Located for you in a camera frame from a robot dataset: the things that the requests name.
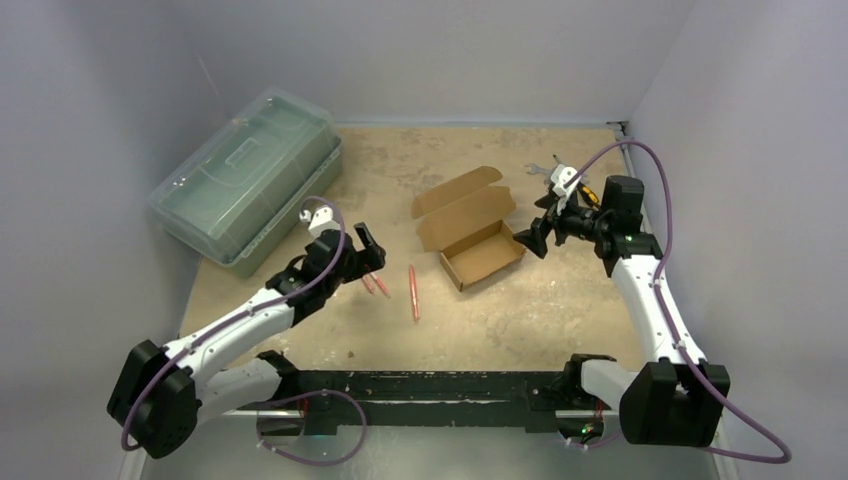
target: floor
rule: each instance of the floor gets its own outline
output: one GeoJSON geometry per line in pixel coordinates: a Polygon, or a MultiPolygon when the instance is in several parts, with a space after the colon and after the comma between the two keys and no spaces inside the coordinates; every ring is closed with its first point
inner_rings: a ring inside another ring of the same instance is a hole
{"type": "MultiPolygon", "coordinates": [[[[604,274],[593,245],[570,239],[544,260],[524,258],[458,292],[438,261],[424,252],[412,220],[413,197],[480,165],[503,173],[518,208],[506,218],[513,231],[541,210],[540,175],[524,165],[553,166],[556,153],[579,167],[614,141],[606,129],[344,128],[344,173],[325,196],[345,222],[364,221],[388,252],[379,272],[392,295],[369,295],[360,283],[339,288],[321,311],[269,338],[236,364],[277,349],[301,369],[559,370],[572,353],[602,353],[626,368],[643,364],[638,339],[618,291],[604,274]],[[415,266],[421,320],[412,321],[407,271],[415,266]]],[[[618,151],[589,172],[602,195],[604,178],[623,174],[618,151]]],[[[182,334],[205,326],[243,303],[265,280],[303,252],[310,241],[297,228],[249,279],[203,259],[182,334]]]]}

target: white wall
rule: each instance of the white wall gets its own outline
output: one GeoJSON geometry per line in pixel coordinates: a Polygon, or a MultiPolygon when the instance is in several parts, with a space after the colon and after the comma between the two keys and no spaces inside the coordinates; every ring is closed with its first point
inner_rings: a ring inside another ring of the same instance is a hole
{"type": "Polygon", "coordinates": [[[179,325],[197,255],[146,195],[211,134],[215,97],[158,1],[0,2],[0,464],[115,478],[106,402],[179,325]]]}
{"type": "MultiPolygon", "coordinates": [[[[672,290],[731,399],[794,449],[748,479],[848,471],[848,10],[839,0],[697,2],[633,117],[665,160],[672,290]]],[[[648,159],[654,227],[661,187],[648,159]]],[[[739,422],[738,449],[776,453],[739,422]]]]}
{"type": "Polygon", "coordinates": [[[228,105],[271,84],[341,121],[629,117],[694,0],[176,0],[228,105]]]}

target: tabletop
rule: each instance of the tabletop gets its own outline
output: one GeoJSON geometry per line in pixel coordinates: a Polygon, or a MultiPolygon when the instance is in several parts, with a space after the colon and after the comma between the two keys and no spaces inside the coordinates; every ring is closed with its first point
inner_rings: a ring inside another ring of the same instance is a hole
{"type": "MultiPolygon", "coordinates": [[[[506,219],[528,228],[542,211],[543,176],[525,164],[552,167],[553,154],[575,168],[613,142],[606,129],[355,127],[342,128],[344,173],[324,196],[347,225],[365,222],[387,251],[379,273],[391,298],[370,295],[360,283],[341,286],[323,309],[239,358],[282,351],[300,369],[328,370],[560,370],[572,353],[616,357],[630,370],[644,363],[624,301],[593,244],[569,239],[544,260],[527,253],[463,292],[425,252],[410,214],[412,199],[481,165],[503,173],[518,207],[506,219]],[[408,268],[415,267],[421,319],[412,319],[408,268]]],[[[624,174],[613,150],[590,169],[601,196],[608,175],[624,174]]],[[[311,241],[303,226],[288,234],[250,278],[201,260],[181,334],[233,310],[311,241]]]]}

